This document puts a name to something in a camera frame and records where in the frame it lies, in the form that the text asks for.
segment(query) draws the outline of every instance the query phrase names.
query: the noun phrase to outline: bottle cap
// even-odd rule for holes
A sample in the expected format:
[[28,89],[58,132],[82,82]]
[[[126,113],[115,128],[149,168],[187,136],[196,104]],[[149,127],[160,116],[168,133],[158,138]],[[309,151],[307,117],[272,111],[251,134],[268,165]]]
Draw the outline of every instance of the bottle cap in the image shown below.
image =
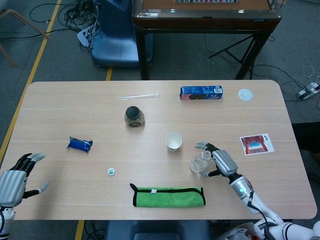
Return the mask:
[[109,174],[110,176],[114,175],[115,172],[116,172],[115,169],[112,168],[112,167],[108,169],[108,174]]
[[210,160],[211,159],[211,152],[206,150],[206,151],[203,151],[201,153],[201,157],[205,160]]
[[140,110],[136,106],[130,106],[126,109],[125,115],[131,120],[136,120],[140,116]]

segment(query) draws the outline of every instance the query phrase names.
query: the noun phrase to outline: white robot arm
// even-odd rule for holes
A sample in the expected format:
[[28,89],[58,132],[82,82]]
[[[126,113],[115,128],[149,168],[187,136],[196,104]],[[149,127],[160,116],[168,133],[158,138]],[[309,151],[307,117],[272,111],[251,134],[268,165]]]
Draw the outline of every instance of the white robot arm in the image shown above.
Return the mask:
[[47,189],[50,182],[45,182],[42,187],[26,191],[28,176],[35,164],[42,160],[44,153],[28,153],[19,158],[17,163],[0,176],[0,240],[8,239],[15,218],[14,207],[22,199],[27,199],[40,194]]
[[313,229],[290,222],[284,222],[275,212],[271,211],[254,191],[249,180],[237,173],[238,166],[231,156],[207,142],[199,142],[197,149],[208,150],[212,154],[216,170],[200,172],[204,177],[222,175],[229,178],[229,184],[252,214],[261,214],[263,219],[254,224],[254,230],[260,239],[267,240],[310,240],[320,239],[320,221]]

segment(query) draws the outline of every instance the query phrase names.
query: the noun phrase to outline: black tripod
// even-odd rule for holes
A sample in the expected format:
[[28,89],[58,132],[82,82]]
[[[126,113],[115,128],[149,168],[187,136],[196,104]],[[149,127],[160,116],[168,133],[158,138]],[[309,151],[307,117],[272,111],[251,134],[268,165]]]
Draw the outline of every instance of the black tripod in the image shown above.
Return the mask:
[[[245,42],[245,41],[247,41],[247,40],[249,40],[249,39],[251,39],[251,42],[250,42],[249,46],[247,47],[247,49],[246,49],[246,51],[245,51],[242,59],[237,58],[235,55],[233,55],[233,54],[229,51],[229,49],[231,49],[231,48],[233,48],[233,47],[235,47],[235,46],[237,46],[237,45],[239,45],[239,44],[241,44],[241,43],[243,43],[243,42]],[[211,56],[209,56],[209,59],[210,59],[210,58],[213,58],[214,56],[216,56],[216,55],[218,55],[218,54],[221,54],[221,53],[223,53],[223,52],[226,52],[226,53],[229,54],[233,59],[235,59],[238,63],[240,63],[240,64],[243,65],[243,63],[244,63],[244,61],[245,61],[248,53],[250,52],[253,44],[255,43],[255,41],[256,41],[255,36],[254,36],[254,35],[250,35],[250,36],[248,36],[248,37],[246,37],[246,38],[244,38],[244,39],[236,42],[235,44],[232,44],[232,45],[230,45],[230,46],[222,49],[221,51],[218,51],[218,52],[212,54]],[[252,65],[251,65],[251,70],[249,70],[249,71],[250,71],[250,79],[252,79],[252,75],[253,75],[253,71],[254,71],[254,65],[255,65],[255,61],[253,61]]]

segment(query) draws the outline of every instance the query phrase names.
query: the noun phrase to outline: glass jar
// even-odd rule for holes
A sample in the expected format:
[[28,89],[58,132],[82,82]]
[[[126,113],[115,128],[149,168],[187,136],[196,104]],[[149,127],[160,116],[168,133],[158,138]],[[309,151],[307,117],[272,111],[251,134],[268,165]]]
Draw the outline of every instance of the glass jar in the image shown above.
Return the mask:
[[136,106],[130,106],[125,111],[124,121],[129,127],[139,127],[144,124],[145,115]]

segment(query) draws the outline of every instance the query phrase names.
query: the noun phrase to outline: blue box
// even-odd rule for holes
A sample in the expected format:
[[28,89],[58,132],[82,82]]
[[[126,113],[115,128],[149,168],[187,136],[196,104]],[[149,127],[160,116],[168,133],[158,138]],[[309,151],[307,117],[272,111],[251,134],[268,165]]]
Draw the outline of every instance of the blue box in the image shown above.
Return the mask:
[[181,100],[220,99],[224,93],[222,86],[182,86]]

